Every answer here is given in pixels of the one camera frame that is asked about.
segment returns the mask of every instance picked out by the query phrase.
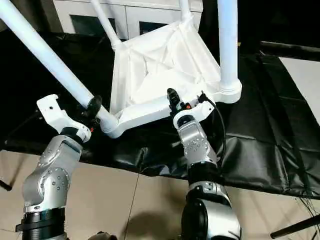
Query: black tarp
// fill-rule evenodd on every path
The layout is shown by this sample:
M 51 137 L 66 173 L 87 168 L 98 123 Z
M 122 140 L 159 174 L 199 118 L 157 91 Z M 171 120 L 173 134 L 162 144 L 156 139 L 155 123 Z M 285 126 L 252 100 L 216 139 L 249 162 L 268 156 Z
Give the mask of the black tarp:
M 108 39 L 43 37 L 108 108 L 114 61 Z M 43 119 L 30 119 L 36 101 L 58 94 L 71 117 L 81 107 L 9 30 L 0 33 L 0 53 L 1 147 L 41 154 L 56 132 Z M 240 101 L 218 104 L 227 133 L 226 156 L 220 162 L 224 184 L 320 199 L 320 128 L 285 67 L 274 56 L 240 55 L 238 77 L 243 86 Z M 212 146 L 221 151 L 219 118 L 208 117 L 201 124 Z M 118 139 L 96 130 L 80 161 L 186 178 L 183 149 L 169 118 L 129 129 Z

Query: tiled floor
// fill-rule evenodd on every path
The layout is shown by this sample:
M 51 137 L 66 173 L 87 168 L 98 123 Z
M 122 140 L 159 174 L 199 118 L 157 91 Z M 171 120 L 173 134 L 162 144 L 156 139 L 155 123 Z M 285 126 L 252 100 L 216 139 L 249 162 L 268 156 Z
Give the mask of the tiled floor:
M 0 178 L 13 184 L 0 188 L 0 239 L 21 239 L 14 232 L 23 216 L 22 184 L 38 156 L 0 152 Z M 107 231 L 126 240 L 169 240 L 180 232 L 188 189 L 186 181 L 146 177 L 108 167 L 80 163 L 68 194 L 66 227 L 71 240 L 87 240 Z M 228 187 L 244 240 L 267 240 L 269 233 L 309 217 L 299 199 Z M 320 208 L 318 201 L 313 201 Z M 280 239 L 311 240 L 311 227 Z

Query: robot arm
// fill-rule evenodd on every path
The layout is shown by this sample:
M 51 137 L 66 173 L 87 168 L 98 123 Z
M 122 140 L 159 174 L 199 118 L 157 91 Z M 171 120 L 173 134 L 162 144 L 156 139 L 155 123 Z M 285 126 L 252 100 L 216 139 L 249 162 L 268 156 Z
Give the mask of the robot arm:
M 171 88 L 168 89 L 168 99 L 173 125 L 177 128 L 187 161 L 189 191 L 182 214 L 182 239 L 241 239 L 241 227 L 227 191 L 217 183 L 216 153 L 199 123 L 203 120 L 199 112 L 205 102 L 183 103 Z
M 91 131 L 73 121 L 59 108 L 56 95 L 37 102 L 46 120 L 59 135 L 55 136 L 41 155 L 33 173 L 23 184 L 24 215 L 16 232 L 24 240 L 65 240 L 65 206 L 71 176 L 82 153 L 82 144 Z

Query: white leg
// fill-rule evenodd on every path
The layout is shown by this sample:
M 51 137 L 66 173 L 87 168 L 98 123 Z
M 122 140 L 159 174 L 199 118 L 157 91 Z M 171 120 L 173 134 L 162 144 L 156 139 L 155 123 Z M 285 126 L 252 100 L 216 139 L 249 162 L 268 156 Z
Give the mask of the white leg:
M 238 6 L 237 0 L 218 0 L 220 92 L 222 102 L 234 103 L 240 98 L 238 80 Z
M 189 8 L 189 0 L 179 0 L 180 9 L 181 9 L 181 19 L 182 21 L 188 20 L 192 17 Z
M 36 58 L 52 73 L 52 75 L 68 90 L 84 107 L 94 97 L 74 73 L 65 65 L 59 56 L 34 30 L 10 0 L 0 0 L 0 19 L 14 32 Z M 101 129 L 111 138 L 119 137 L 118 119 L 101 107 L 98 115 Z
M 121 44 L 121 40 L 118 38 L 109 19 L 107 18 L 106 14 L 102 10 L 99 0 L 91 0 L 91 3 L 92 3 L 94 10 L 96 11 L 96 14 L 98 15 L 98 18 L 100 20 L 100 23 L 101 23 L 106 35 L 110 39 L 112 49 L 114 50 L 116 45 Z

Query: black cable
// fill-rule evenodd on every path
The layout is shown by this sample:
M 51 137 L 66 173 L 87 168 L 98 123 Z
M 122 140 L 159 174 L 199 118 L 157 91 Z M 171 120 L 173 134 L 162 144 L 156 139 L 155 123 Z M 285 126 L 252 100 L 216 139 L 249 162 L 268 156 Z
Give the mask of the black cable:
M 315 240 L 315 239 L 316 239 L 316 236 L 317 236 L 317 231 L 315 231 L 315 233 L 313 234 L 311 240 Z
M 312 214 L 312 216 L 315 216 L 315 215 L 319 215 L 319 212 L 316 211 L 315 209 L 315 206 L 314 204 L 312 203 L 312 201 L 310 199 L 306 199 L 306 205 L 308 206 L 309 208 L 309 211 L 311 212 L 311 210 L 314 212 L 314 214 Z M 319 224 L 316 225 L 317 226 L 317 229 L 318 229 L 318 232 L 320 233 L 320 227 L 319 227 Z
M 4 138 L 3 138 L 3 142 L 4 144 L 6 144 L 6 140 L 11 137 L 14 133 L 16 133 L 21 127 L 23 127 L 25 124 L 27 124 L 29 121 L 31 121 L 32 119 L 41 116 L 41 113 L 38 110 L 35 110 L 35 112 L 29 116 L 27 119 L 25 119 L 22 123 L 20 123 L 16 128 L 14 128 L 12 131 L 10 131 Z
M 308 206 L 308 204 L 301 198 L 299 197 L 300 201 L 303 203 L 303 205 L 306 207 L 306 209 L 309 211 L 311 217 L 314 217 L 314 213 L 311 211 L 310 207 Z M 318 224 L 316 224 L 316 226 L 314 226 L 315 230 L 317 230 L 320 233 L 320 227 Z
M 206 101 L 208 101 L 213 107 L 214 109 L 216 109 L 219 117 L 220 117 L 220 121 L 221 121 L 221 126 L 222 126 L 222 131 L 223 131 L 223 146 L 222 146 L 222 153 L 220 156 L 219 161 L 222 161 L 225 158 L 226 155 L 226 148 L 227 148 L 227 135 L 226 135 L 226 128 L 225 128 L 225 123 L 224 123 L 224 119 L 222 117 L 221 112 L 219 111 L 219 109 L 217 108 L 217 105 L 211 101 L 207 96 L 206 96 Z

